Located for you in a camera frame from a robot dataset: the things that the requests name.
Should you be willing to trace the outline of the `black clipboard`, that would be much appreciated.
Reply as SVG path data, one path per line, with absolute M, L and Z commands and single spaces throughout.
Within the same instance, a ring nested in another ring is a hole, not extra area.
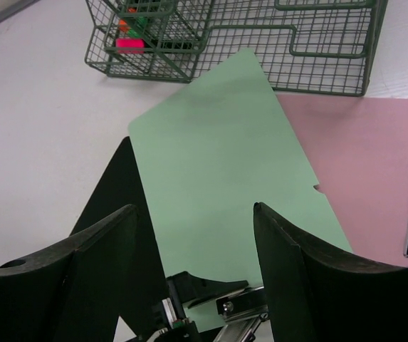
M 122 285 L 121 318 L 146 341 L 155 331 L 153 306 L 168 297 L 164 269 L 129 137 L 122 140 L 79 216 L 72 234 L 127 204 L 139 214 L 135 248 Z

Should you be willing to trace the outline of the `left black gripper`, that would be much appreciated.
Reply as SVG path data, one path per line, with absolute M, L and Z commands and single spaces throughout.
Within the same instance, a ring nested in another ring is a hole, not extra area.
M 149 338 L 169 320 L 162 302 L 168 300 L 176 320 L 188 318 L 199 331 L 221 325 L 215 301 L 249 285 L 246 274 L 181 271 L 167 276 L 162 270 L 132 270 L 125 285 L 125 323 L 132 332 Z

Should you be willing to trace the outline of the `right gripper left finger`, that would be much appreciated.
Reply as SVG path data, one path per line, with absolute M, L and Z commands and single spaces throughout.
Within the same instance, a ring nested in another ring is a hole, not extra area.
M 0 266 L 0 341 L 112 341 L 137 222 L 126 205 Z

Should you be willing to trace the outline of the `green clipboard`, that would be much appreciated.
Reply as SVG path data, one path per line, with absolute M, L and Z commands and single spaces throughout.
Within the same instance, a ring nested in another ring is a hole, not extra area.
M 167 276 L 261 284 L 257 202 L 350 249 L 251 49 L 134 119 L 128 132 Z

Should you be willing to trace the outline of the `pink highlighter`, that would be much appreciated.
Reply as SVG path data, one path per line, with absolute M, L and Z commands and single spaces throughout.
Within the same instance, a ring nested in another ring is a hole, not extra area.
M 175 52 L 181 50 L 192 50 L 194 44 L 192 42 L 173 42 L 153 40 L 151 43 L 146 42 L 141 38 L 117 38 L 115 47 L 118 53 L 135 54 L 135 53 L 154 53 L 155 49 L 165 50 L 166 52 Z

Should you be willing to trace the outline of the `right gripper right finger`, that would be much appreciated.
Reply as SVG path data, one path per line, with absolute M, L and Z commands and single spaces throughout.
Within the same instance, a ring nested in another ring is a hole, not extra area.
M 408 267 L 349 253 L 262 202 L 253 230 L 275 341 L 408 341 Z

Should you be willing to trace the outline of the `green highlighter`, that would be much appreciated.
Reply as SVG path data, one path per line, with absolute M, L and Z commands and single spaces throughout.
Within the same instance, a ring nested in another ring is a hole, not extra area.
M 133 27 L 130 26 L 130 28 L 136 33 L 134 37 L 128 36 L 128 38 L 141 38 L 141 33 L 145 31 L 147 28 L 149 19 L 146 17 L 137 17 L 135 19 L 135 25 Z

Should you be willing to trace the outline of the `orange highlighter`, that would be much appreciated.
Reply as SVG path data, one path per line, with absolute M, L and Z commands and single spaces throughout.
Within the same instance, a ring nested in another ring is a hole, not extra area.
M 119 19 L 118 28 L 121 32 L 126 33 L 128 36 L 134 37 L 136 35 L 136 33 L 130 28 L 130 26 L 123 19 Z

